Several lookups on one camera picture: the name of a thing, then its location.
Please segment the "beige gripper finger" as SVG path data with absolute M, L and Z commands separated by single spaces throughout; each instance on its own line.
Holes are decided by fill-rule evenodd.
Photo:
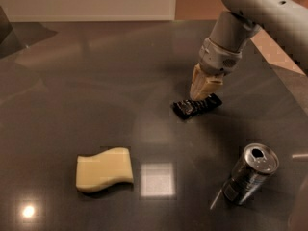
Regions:
M 204 92 L 206 93 L 206 97 L 214 93 L 222 85 L 223 85 L 222 75 L 205 75 Z
M 204 99 L 206 93 L 204 92 L 205 84 L 205 74 L 200 68 L 200 65 L 197 64 L 192 73 L 192 83 L 190 89 L 190 98 L 191 99 Z

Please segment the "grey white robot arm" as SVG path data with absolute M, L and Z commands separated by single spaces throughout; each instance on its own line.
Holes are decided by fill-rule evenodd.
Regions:
M 246 43 L 261 29 L 302 71 L 308 69 L 308 9 L 293 0 L 221 0 L 226 10 L 199 51 L 190 98 L 202 100 L 219 89 L 242 58 Z

